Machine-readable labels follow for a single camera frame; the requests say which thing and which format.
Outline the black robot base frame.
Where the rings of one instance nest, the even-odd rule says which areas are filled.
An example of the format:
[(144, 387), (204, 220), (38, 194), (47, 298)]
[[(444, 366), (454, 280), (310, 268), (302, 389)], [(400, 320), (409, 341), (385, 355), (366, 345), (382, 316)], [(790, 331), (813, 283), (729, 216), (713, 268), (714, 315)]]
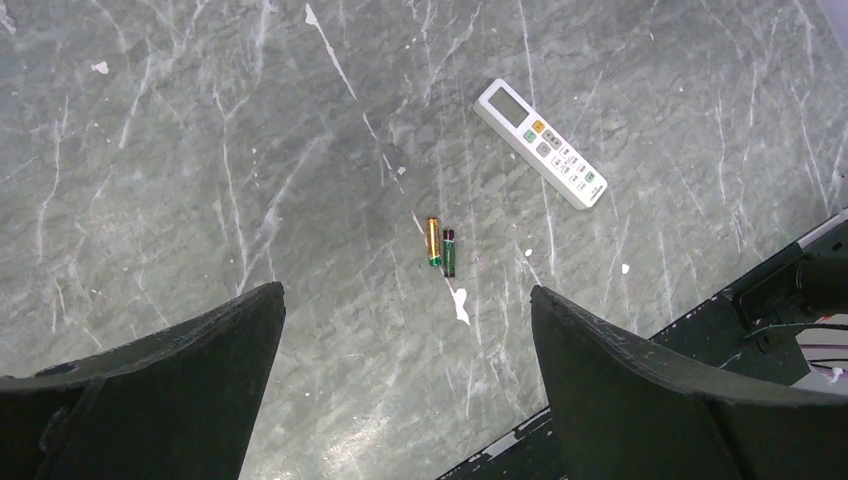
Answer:
[[(847, 212), (818, 225), (708, 298), (653, 341), (679, 354), (760, 380), (794, 385), (809, 365), (795, 335), (779, 325), (816, 325), (802, 303), (797, 276), (807, 260), (847, 257)], [(564, 479), (549, 408), (520, 423), (444, 473), (446, 479)]]

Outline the dark green AAA battery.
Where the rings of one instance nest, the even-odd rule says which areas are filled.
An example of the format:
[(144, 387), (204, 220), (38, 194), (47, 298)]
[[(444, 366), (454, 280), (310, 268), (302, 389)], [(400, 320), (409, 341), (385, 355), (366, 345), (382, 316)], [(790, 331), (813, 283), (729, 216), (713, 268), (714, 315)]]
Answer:
[(453, 229), (443, 230), (442, 248), (443, 274), (446, 278), (454, 278), (456, 273), (456, 243)]

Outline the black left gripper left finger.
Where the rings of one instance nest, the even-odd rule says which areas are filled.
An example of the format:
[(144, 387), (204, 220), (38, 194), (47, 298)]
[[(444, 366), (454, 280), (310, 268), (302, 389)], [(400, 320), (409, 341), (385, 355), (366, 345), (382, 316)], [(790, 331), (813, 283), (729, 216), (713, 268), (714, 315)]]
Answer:
[(270, 282), (119, 347), (1, 380), (5, 479), (235, 479), (285, 322)]

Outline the white remote control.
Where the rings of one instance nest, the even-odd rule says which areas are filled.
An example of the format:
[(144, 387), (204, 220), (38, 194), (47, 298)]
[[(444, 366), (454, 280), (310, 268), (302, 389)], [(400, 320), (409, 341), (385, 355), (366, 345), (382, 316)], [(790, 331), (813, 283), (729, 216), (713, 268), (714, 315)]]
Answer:
[(577, 210), (594, 207), (607, 180), (505, 80), (493, 80), (474, 111)]

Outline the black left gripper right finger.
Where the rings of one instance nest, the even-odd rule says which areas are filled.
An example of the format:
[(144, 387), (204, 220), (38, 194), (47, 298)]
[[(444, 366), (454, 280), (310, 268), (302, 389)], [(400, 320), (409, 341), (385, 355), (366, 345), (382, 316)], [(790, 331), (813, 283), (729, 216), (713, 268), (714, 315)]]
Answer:
[(543, 286), (532, 334), (570, 479), (843, 479), (847, 399), (721, 370)]

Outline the gold green AAA battery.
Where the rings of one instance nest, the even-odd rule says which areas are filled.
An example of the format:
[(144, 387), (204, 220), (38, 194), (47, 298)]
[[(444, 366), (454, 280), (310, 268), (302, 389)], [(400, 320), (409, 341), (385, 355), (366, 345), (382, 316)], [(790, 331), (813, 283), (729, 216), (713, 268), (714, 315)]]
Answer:
[(437, 217), (429, 217), (427, 219), (427, 248), (428, 248), (428, 262), (430, 266), (438, 267), (441, 265), (441, 229), (439, 225), (439, 219)]

